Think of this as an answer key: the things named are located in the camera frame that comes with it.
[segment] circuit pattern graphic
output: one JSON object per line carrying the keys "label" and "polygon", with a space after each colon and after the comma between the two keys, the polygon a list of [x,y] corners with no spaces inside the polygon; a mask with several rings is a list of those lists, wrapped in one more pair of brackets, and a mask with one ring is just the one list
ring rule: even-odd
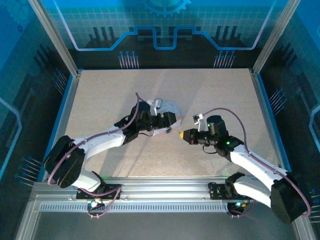
{"label": "circuit pattern graphic", "polygon": [[0,0],[0,6],[5,7],[18,24],[27,20],[29,16],[28,0]]}
{"label": "circuit pattern graphic", "polygon": [[191,4],[191,0],[143,0],[141,2],[150,14],[157,17],[173,17],[174,14],[180,14],[181,10],[187,9],[186,5]]}

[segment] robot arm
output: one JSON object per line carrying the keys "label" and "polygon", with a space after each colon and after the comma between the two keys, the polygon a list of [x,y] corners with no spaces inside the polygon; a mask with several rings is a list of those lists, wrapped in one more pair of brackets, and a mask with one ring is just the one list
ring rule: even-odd
{"label": "robot arm", "polygon": [[53,173],[53,179],[59,187],[75,186],[95,194],[107,192],[104,180],[97,173],[84,169],[83,166],[89,158],[131,142],[138,137],[140,131],[153,132],[153,135],[169,133],[171,128],[181,124],[181,114],[173,102],[163,103],[158,98],[155,101],[140,102],[137,113],[136,108],[137,105],[132,108],[130,115],[105,132],[76,139],[67,135],[59,138],[44,162],[44,168],[49,174],[54,172],[54,168],[66,153],[79,145]]}
{"label": "robot arm", "polygon": [[[225,180],[227,196],[248,196],[272,209],[274,214],[283,222],[291,223],[306,210],[307,206],[298,192],[276,171],[291,180],[300,191],[306,196],[310,203],[309,191],[299,174],[292,174],[278,166],[275,166],[250,149],[238,138],[229,135],[225,122],[221,116],[213,115],[206,119],[208,131],[204,131],[204,120],[202,114],[193,116],[198,129],[185,130],[180,137],[190,145],[213,146],[216,153],[228,161],[233,162],[248,172],[256,179],[237,172]],[[259,163],[252,156],[256,157],[263,164]]]}

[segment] cable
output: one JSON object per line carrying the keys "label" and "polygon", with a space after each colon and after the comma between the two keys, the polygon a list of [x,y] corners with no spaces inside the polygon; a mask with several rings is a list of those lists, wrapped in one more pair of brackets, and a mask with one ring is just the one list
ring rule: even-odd
{"label": "cable", "polygon": [[247,133],[246,133],[246,129],[244,124],[242,123],[241,119],[231,110],[225,108],[225,107],[216,107],[213,108],[207,112],[205,112],[203,114],[203,116],[216,111],[216,110],[225,110],[229,113],[231,113],[232,115],[235,116],[235,118],[239,121],[241,127],[242,127],[242,131],[243,131],[243,142],[244,142],[244,149],[246,151],[246,153],[248,154],[249,157],[253,158],[254,160],[256,160],[259,164],[263,165],[264,167],[266,167],[267,169],[269,169],[270,171],[273,171],[275,174],[278,174],[279,176],[281,176],[282,178],[284,178],[288,183],[290,183],[290,185],[296,190],[296,192],[299,194],[299,196],[302,198],[302,200],[304,201],[306,208],[307,208],[307,212],[305,214],[302,214],[301,216],[304,217],[309,217],[311,215],[311,206],[307,200],[307,198],[304,196],[304,194],[301,192],[301,190],[284,174],[282,174],[281,172],[279,172],[278,170],[274,169],[273,167],[269,166],[268,164],[264,163],[263,161],[261,161],[259,158],[257,158],[256,156],[254,156],[248,149],[248,145],[247,145]]}
{"label": "cable", "polygon": [[214,151],[214,152],[207,152],[205,151],[205,147],[207,147],[206,145],[202,145],[202,150],[206,153],[206,154],[216,154],[217,151]]}
{"label": "cable", "polygon": [[110,191],[107,191],[107,192],[104,192],[104,193],[93,193],[93,192],[90,192],[84,188],[79,188],[81,191],[85,192],[86,194],[89,194],[91,196],[94,196],[94,197],[102,197],[102,196],[105,196],[105,195],[108,195],[108,194],[112,194],[113,192],[117,191],[118,189],[120,189],[121,186],[118,186],[116,187],[115,189],[112,189]]}
{"label": "cable", "polygon": [[121,191],[121,187],[118,188],[118,190],[116,191],[116,194],[115,194],[112,202],[109,203],[107,209],[106,209],[103,213],[100,213],[100,214],[97,213],[96,215],[92,215],[92,214],[90,213],[90,210],[88,210],[87,214],[88,214],[91,218],[97,218],[97,219],[100,218],[100,217],[102,217],[103,215],[105,215],[105,214],[106,214],[107,212],[109,212],[109,210],[111,209],[111,207],[112,207],[112,205],[114,204],[115,200],[117,199],[120,191]]}
{"label": "cable", "polygon": [[257,201],[254,199],[252,205],[250,206],[250,208],[249,208],[245,213],[241,213],[241,212],[239,211],[240,214],[237,214],[237,216],[239,216],[239,218],[241,218],[241,217],[244,217],[244,216],[248,215],[248,213],[249,213],[250,211],[252,211],[252,209],[253,209],[254,206],[256,205],[256,202],[257,202]]}
{"label": "cable", "polygon": [[80,147],[81,145],[85,144],[86,142],[88,142],[88,141],[90,141],[90,140],[92,140],[92,139],[94,139],[94,138],[97,138],[97,137],[100,137],[100,136],[103,136],[103,135],[110,135],[110,134],[114,134],[114,133],[116,133],[116,132],[118,132],[118,131],[122,131],[122,130],[126,129],[127,127],[129,127],[129,126],[133,123],[133,121],[135,120],[135,118],[136,118],[136,116],[137,116],[137,114],[138,114],[139,103],[140,103],[140,100],[141,100],[141,98],[140,98],[140,96],[139,96],[139,94],[138,94],[137,92],[135,93],[135,95],[136,95],[136,108],[135,108],[134,115],[133,115],[133,117],[131,118],[131,120],[128,122],[128,124],[124,125],[124,126],[121,127],[121,128],[118,128],[118,129],[116,129],[116,130],[107,131],[107,132],[101,132],[101,133],[95,134],[95,135],[93,135],[93,136],[91,136],[91,137],[88,137],[87,139],[79,142],[79,143],[76,144],[75,146],[73,146],[73,147],[60,159],[60,161],[56,164],[56,166],[55,166],[54,169],[52,170],[52,172],[51,172],[51,174],[49,175],[49,178],[48,178],[48,180],[47,180],[48,185],[52,186],[52,185],[56,185],[56,184],[57,184],[57,183],[51,183],[51,181],[52,181],[55,173],[57,172],[57,170],[58,170],[58,168],[61,166],[61,164],[64,162],[64,160],[66,160],[66,158],[67,158],[75,149],[77,149],[77,148]]}
{"label": "cable", "polygon": [[140,135],[140,134],[141,134],[141,135],[145,135],[145,136],[147,136],[147,137],[152,137],[152,136],[154,135],[154,133],[155,133],[155,131],[152,130],[152,134],[151,134],[151,135],[145,134],[144,132],[140,132],[140,133],[138,133],[138,134],[139,134],[139,135]]}
{"label": "cable", "polygon": [[228,213],[228,215],[233,219],[234,217],[243,217],[243,216],[246,216],[247,218],[250,218],[251,220],[254,220],[256,221],[257,223],[259,223],[260,225],[264,226],[268,231],[269,233],[271,233],[276,239],[278,240],[281,240],[280,237],[278,237],[268,226],[265,226],[262,222],[260,222],[258,219],[252,217],[252,216],[249,216],[249,215],[246,215],[246,214],[242,214],[240,211],[237,211],[237,210],[232,210],[232,212],[234,212],[235,214],[237,215],[232,215],[230,213]]}

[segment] beige work surface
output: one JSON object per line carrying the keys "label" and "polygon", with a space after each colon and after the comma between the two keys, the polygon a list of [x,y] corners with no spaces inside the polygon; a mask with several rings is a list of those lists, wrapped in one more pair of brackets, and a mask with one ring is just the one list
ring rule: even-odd
{"label": "beige work surface", "polygon": [[[278,165],[248,69],[84,70],[66,134],[80,138],[104,132],[130,114],[137,101],[135,92],[144,100],[175,101],[183,117],[181,126],[169,134],[140,135],[128,144],[101,152],[85,163],[85,169],[103,177],[248,173],[223,157],[205,154],[201,145],[189,145],[179,136],[179,131],[197,128],[194,114],[217,107],[234,111],[246,128],[249,148]],[[233,115],[222,110],[212,114],[221,115],[229,134],[243,140]]]}

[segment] metal extrusion bar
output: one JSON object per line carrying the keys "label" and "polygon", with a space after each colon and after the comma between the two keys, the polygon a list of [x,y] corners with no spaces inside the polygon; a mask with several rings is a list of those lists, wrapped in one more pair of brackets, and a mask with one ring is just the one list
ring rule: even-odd
{"label": "metal extrusion bar", "polygon": [[292,15],[295,13],[296,8],[298,7],[301,0],[289,0],[285,5],[281,15],[279,16],[269,38],[267,39],[263,49],[258,56],[254,66],[253,66],[253,73],[256,76],[260,73],[261,69],[263,68],[264,64],[266,63],[268,57],[270,56],[272,50],[274,49],[275,45],[277,44],[279,38],[283,34],[286,26],[288,25]]}
{"label": "metal extrusion bar", "polygon": [[73,58],[71,57],[59,32],[57,31],[56,27],[52,23],[49,17],[49,14],[46,11],[45,6],[42,4],[41,1],[38,1],[38,0],[28,0],[28,1],[31,7],[33,8],[35,14],[37,15],[39,21],[41,22],[43,28],[45,29],[46,33],[48,34],[49,38],[51,39],[53,45],[55,46],[56,50],[61,56],[66,67],[68,68],[72,76],[76,77],[78,74],[78,68]]}
{"label": "metal extrusion bar", "polygon": [[258,101],[261,107],[263,119],[265,121],[265,125],[269,133],[272,146],[275,150],[278,163],[280,164],[281,168],[285,168],[290,172],[291,167],[289,164],[286,164],[289,161],[288,161],[286,152],[284,150],[283,143],[280,138],[277,138],[277,133],[276,133],[277,129],[275,130],[273,127],[273,121],[271,119],[271,115],[272,115],[271,107],[270,107],[270,112],[268,111],[268,106],[267,106],[268,98],[267,98],[267,94],[265,94],[265,97],[264,97],[263,83],[261,80],[259,80],[259,76],[254,76],[253,73],[251,73],[251,77],[252,77],[253,86],[256,92],[256,96],[258,98]]}

